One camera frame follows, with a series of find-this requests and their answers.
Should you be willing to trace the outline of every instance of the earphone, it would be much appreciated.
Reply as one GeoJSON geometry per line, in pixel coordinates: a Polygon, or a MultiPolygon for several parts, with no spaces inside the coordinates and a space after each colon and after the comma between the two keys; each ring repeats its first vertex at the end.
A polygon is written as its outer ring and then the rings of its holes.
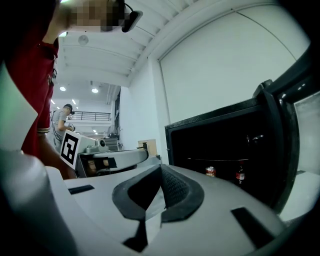
{"type": "Polygon", "coordinates": [[[121,27],[122,32],[127,33],[136,26],[144,14],[140,10],[133,10],[130,5],[125,3],[125,0],[117,0],[117,2],[119,6],[119,12],[123,13],[123,19],[114,19],[112,21],[112,26],[101,26],[102,32],[112,32],[116,28],[121,27]],[[126,6],[131,10],[130,13],[126,13],[126,6]]]}

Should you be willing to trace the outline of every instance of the black strip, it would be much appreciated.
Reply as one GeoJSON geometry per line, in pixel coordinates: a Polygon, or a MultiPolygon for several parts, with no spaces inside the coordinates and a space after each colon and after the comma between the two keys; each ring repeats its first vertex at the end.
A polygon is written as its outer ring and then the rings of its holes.
{"type": "Polygon", "coordinates": [[[257,249],[265,246],[274,239],[265,227],[246,208],[242,207],[234,209],[231,213],[257,249]]]}
{"type": "Polygon", "coordinates": [[[78,187],[69,188],[68,190],[71,195],[74,195],[74,194],[79,194],[79,193],[86,192],[89,190],[94,190],[94,189],[95,188],[91,185],[85,185],[85,186],[78,186],[78,187]]]}

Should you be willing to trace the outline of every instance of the white ceiling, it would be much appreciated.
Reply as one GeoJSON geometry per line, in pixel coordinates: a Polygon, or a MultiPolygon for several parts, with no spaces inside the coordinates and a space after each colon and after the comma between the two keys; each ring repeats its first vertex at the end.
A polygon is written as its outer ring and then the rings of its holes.
{"type": "MultiPolygon", "coordinates": [[[[88,91],[90,81],[98,85],[104,83],[129,86],[128,76],[137,72],[136,62],[148,44],[170,20],[197,1],[126,0],[134,10],[143,12],[141,20],[132,31],[69,32],[66,37],[60,37],[57,82],[70,85],[71,93],[78,90],[80,97],[86,95],[84,91],[88,91]],[[78,42],[82,35],[89,39],[85,46],[78,42]],[[78,81],[86,81],[87,85],[80,87],[79,84],[82,83],[78,81]]],[[[58,90],[54,91],[56,98],[59,98],[60,94],[58,90]]],[[[106,89],[102,89],[101,94],[106,97],[106,89]]],[[[88,97],[94,99],[96,96],[88,94],[88,97]]]]}

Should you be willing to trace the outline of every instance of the black refrigerator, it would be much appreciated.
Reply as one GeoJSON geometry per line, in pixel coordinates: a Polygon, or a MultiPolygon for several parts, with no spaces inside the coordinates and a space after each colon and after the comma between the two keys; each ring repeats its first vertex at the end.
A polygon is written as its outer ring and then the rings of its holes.
{"type": "Polygon", "coordinates": [[[320,175],[320,87],[311,47],[251,99],[166,126],[169,164],[204,175],[212,166],[232,183],[243,165],[241,187],[281,213],[298,174],[320,175]]]}

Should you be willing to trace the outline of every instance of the white wall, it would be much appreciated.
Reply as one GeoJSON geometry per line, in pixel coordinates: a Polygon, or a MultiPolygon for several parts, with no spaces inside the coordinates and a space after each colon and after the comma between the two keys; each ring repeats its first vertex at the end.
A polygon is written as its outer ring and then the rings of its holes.
{"type": "Polygon", "coordinates": [[[111,105],[107,105],[105,101],[79,100],[78,105],[73,107],[75,111],[111,113],[111,105]]]}
{"type": "Polygon", "coordinates": [[[120,141],[125,150],[134,150],[140,140],[156,140],[161,155],[155,90],[148,63],[136,75],[129,88],[121,88],[120,141]]]}
{"type": "Polygon", "coordinates": [[[258,12],[259,22],[285,46],[239,13],[191,34],[161,61],[172,123],[251,98],[261,82],[276,80],[307,49],[308,38],[279,6],[240,12],[251,19],[258,12]]]}

